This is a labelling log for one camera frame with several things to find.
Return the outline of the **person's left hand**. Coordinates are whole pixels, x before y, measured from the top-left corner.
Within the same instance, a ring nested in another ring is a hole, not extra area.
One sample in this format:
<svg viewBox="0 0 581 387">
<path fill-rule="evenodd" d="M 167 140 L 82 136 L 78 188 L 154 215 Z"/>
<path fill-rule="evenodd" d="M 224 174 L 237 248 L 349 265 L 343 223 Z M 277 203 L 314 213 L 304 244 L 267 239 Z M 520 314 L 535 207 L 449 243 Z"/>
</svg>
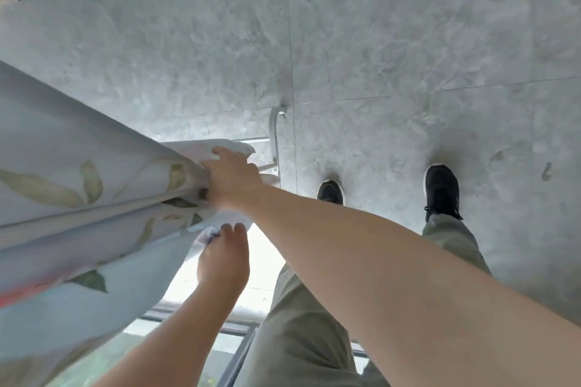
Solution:
<svg viewBox="0 0 581 387">
<path fill-rule="evenodd" d="M 240 296 L 250 276 L 249 247 L 207 247 L 198 259 L 198 284 Z"/>
</svg>

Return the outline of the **person's right hand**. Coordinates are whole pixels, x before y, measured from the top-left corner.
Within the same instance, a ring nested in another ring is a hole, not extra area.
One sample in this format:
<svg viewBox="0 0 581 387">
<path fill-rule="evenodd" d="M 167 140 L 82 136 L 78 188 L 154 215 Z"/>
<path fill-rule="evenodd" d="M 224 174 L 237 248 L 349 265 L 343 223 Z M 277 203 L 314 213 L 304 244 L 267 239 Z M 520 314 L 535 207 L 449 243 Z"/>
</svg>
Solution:
<svg viewBox="0 0 581 387">
<path fill-rule="evenodd" d="M 212 153 L 216 159 L 201 162 L 209 182 L 200 196 L 214 207 L 241 210 L 251 195 L 265 190 L 267 184 L 258 167 L 248 162 L 248 155 L 220 146 L 214 147 Z"/>
</svg>

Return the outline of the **light blue leaf-print sheet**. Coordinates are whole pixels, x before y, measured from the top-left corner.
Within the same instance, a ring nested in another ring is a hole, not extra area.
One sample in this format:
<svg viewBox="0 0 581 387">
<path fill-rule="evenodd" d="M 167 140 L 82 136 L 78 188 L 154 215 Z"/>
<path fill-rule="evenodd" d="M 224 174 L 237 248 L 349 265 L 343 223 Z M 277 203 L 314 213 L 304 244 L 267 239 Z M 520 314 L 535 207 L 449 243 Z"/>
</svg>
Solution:
<svg viewBox="0 0 581 387">
<path fill-rule="evenodd" d="M 200 161 L 0 62 L 0 387 L 44 387 L 162 300 L 221 225 Z"/>
</svg>

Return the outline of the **person's right forearm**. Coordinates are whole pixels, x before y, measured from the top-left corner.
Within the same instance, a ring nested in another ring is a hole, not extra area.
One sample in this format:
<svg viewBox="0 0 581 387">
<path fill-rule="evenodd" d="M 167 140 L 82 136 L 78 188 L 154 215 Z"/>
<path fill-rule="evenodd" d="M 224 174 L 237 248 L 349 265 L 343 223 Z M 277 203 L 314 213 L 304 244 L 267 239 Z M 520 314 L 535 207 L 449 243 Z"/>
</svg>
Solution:
<svg viewBox="0 0 581 387">
<path fill-rule="evenodd" d="M 581 387 L 581 328 L 417 233 L 269 186 L 245 212 L 393 387 Z"/>
</svg>

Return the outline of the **person's left forearm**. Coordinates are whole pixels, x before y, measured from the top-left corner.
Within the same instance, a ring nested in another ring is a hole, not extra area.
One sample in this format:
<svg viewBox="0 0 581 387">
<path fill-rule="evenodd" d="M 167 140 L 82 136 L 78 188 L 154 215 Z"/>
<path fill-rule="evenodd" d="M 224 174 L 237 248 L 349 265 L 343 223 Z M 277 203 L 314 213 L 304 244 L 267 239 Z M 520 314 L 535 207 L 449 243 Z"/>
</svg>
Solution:
<svg viewBox="0 0 581 387">
<path fill-rule="evenodd" d="M 206 359 L 244 284 L 201 281 L 186 302 L 93 387 L 197 387 Z"/>
</svg>

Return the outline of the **white metal drying rack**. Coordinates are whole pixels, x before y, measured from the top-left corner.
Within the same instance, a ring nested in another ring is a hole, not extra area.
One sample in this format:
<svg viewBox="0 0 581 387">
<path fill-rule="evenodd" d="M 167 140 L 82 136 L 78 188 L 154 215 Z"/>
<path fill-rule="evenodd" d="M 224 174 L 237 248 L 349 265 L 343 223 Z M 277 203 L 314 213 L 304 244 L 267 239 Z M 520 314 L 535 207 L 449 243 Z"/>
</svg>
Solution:
<svg viewBox="0 0 581 387">
<path fill-rule="evenodd" d="M 280 151 L 278 144 L 278 119 L 285 117 L 287 114 L 287 106 L 273 106 L 268 116 L 268 134 L 260 137 L 242 138 L 234 140 L 247 145 L 254 146 L 261 143 L 269 143 L 271 160 L 265 164 L 259 165 L 258 170 L 264 177 L 265 183 L 281 187 L 281 173 L 280 173 Z"/>
</svg>

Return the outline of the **black left shoe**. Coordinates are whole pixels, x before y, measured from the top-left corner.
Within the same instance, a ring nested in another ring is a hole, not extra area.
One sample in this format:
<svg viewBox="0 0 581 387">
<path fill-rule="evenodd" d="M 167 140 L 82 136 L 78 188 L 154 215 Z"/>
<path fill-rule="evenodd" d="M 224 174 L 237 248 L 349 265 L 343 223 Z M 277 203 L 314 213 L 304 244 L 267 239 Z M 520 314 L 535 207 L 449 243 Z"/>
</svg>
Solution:
<svg viewBox="0 0 581 387">
<path fill-rule="evenodd" d="M 318 188 L 317 200 L 344 206 L 345 192 L 341 183 L 332 178 L 324 180 Z"/>
</svg>

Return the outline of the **black shoe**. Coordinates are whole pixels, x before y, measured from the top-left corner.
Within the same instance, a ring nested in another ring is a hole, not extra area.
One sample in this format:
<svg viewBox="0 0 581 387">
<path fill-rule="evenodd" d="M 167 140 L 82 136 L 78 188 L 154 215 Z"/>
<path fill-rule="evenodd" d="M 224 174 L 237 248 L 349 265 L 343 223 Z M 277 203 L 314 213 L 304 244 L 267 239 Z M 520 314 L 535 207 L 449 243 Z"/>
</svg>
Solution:
<svg viewBox="0 0 581 387">
<path fill-rule="evenodd" d="M 448 215 L 462 221 L 460 186 L 454 172 L 443 163 L 432 164 L 424 173 L 425 222 L 432 215 Z"/>
<path fill-rule="evenodd" d="M 341 183 L 332 178 L 324 180 L 318 188 L 317 200 L 344 206 L 345 192 Z"/>
</svg>

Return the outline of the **olive green trousers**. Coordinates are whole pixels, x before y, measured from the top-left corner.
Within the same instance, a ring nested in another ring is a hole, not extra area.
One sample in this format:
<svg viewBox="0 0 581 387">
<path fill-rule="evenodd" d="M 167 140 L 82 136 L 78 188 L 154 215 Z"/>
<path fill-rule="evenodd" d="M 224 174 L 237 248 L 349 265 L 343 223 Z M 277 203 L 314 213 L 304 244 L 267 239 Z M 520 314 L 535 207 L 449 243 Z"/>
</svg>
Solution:
<svg viewBox="0 0 581 387">
<path fill-rule="evenodd" d="M 373 363 L 356 370 L 349 335 L 288 266 L 234 387 L 391 387 Z"/>
</svg>

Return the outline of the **black right shoe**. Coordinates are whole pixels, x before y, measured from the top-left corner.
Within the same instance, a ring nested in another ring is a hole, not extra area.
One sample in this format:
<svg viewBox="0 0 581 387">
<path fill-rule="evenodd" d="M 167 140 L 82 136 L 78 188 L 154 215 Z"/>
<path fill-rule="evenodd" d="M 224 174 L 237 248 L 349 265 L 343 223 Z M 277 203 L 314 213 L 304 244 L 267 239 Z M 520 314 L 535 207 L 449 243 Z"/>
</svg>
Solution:
<svg viewBox="0 0 581 387">
<path fill-rule="evenodd" d="M 424 173 L 425 222 L 432 215 L 448 215 L 462 221 L 460 186 L 454 172 L 443 163 L 432 164 Z"/>
</svg>

